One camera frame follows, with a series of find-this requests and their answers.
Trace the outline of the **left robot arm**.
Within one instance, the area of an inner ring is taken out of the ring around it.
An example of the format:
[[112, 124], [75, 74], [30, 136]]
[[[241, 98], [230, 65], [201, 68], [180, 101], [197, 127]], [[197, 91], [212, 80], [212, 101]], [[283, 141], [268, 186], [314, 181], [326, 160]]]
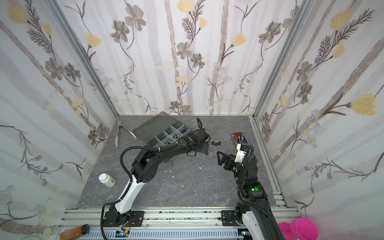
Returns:
[[[178, 155], [197, 153], [203, 148], [203, 145], [210, 141], [211, 137], [203, 128], [199, 117], [197, 117], [197, 123], [197, 130], [179, 137], [169, 145], [157, 148], [132, 146], [122, 151], [120, 164], [129, 176], [129, 180], [116, 201], [104, 203], [102, 206], [100, 230], [104, 240], [107, 239], [104, 231], [106, 225], [119, 227], [129, 223], [134, 200], [142, 187], [156, 176], [161, 163]], [[130, 150], [140, 150], [140, 152], [132, 163], [132, 169], [128, 170], [124, 164], [124, 155]]]

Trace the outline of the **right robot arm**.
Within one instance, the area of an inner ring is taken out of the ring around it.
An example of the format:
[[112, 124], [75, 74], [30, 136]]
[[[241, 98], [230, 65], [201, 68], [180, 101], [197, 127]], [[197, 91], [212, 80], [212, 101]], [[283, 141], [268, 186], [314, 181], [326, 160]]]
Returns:
[[253, 240], [283, 240], [273, 215], [267, 193], [258, 178], [258, 160], [254, 147], [240, 146], [237, 155], [217, 152], [218, 165], [234, 174], [240, 202], [235, 207], [235, 221], [245, 226]]

